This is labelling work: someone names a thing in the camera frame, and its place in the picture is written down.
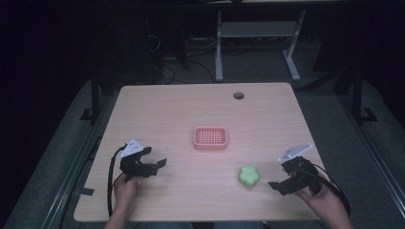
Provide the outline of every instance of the wooden tabletop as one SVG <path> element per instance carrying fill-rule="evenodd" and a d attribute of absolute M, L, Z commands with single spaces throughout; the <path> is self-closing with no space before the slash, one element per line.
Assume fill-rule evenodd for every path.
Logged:
<path fill-rule="evenodd" d="M 235 99 L 235 93 L 245 97 Z M 226 127 L 226 149 L 197 151 L 193 133 L 202 125 Z M 131 138 L 152 147 L 143 163 L 167 158 L 157 176 L 139 182 L 131 220 L 318 219 L 301 199 L 283 197 L 267 184 L 288 178 L 277 160 L 286 147 L 312 143 L 304 157 L 323 167 L 287 83 L 124 87 L 85 184 L 95 191 L 81 195 L 76 220 L 108 219 L 110 159 Z M 114 179 L 120 174 L 119 162 L 118 156 Z M 257 167 L 261 176 L 252 188 L 238 181 L 239 169 L 247 165 Z"/>

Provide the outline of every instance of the floor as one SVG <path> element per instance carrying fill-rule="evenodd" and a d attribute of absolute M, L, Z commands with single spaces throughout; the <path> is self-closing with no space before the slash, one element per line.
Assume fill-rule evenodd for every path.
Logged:
<path fill-rule="evenodd" d="M 282 49 L 288 41 L 228 43 L 224 50 L 224 82 L 287 82 L 299 89 L 325 73 L 312 70 L 321 42 L 300 41 L 293 59 L 302 79 L 293 81 L 284 62 Z M 214 83 L 214 52 L 203 49 L 210 40 L 189 41 L 187 69 L 168 55 L 160 84 Z M 336 95 L 330 80 L 310 92 L 296 92 L 326 169 L 346 191 L 352 206 L 355 228 L 405 228 L 404 216 L 393 198 L 392 184 L 405 188 L 405 131 L 385 107 L 378 91 L 364 82 L 363 107 L 371 108 L 377 122 L 358 125 L 351 115 L 351 93 Z M 73 213 L 79 192 L 96 156 L 119 90 L 100 95 L 100 116 L 94 124 L 79 120 L 91 107 L 90 82 L 77 94 L 55 132 L 29 184 L 12 212 L 6 228 L 100 228 L 103 222 L 75 221 Z M 381 173 L 385 162 L 394 181 Z M 272 221 L 273 229 L 328 228 L 320 221 Z M 135 222 L 127 228 L 135 228 Z"/>

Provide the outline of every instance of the pink plastic tray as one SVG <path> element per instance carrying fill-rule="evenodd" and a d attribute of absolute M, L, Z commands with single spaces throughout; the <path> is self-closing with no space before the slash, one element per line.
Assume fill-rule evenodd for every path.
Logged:
<path fill-rule="evenodd" d="M 196 127 L 193 144 L 196 150 L 224 150 L 227 145 L 226 128 L 216 126 Z"/>

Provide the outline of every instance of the person's arm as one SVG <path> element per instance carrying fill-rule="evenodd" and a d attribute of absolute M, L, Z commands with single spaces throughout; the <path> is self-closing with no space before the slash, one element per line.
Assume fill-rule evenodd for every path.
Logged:
<path fill-rule="evenodd" d="M 332 229 L 353 228 L 342 201 L 327 186 L 322 184 L 321 191 L 314 196 L 303 190 L 294 194 L 301 198 Z"/>
<path fill-rule="evenodd" d="M 108 219 L 105 229 L 124 228 L 125 222 L 134 211 L 134 197 L 137 191 L 139 177 L 132 177 L 128 181 L 125 180 L 126 175 L 122 174 L 114 184 L 116 207 L 110 219 Z"/>

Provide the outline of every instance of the green flower-shaped object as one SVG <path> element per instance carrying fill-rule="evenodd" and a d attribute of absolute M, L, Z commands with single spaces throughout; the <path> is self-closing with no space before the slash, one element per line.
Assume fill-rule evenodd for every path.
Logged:
<path fill-rule="evenodd" d="M 249 188 L 253 187 L 259 181 L 259 178 L 259 173 L 254 166 L 242 167 L 239 172 L 239 182 Z"/>

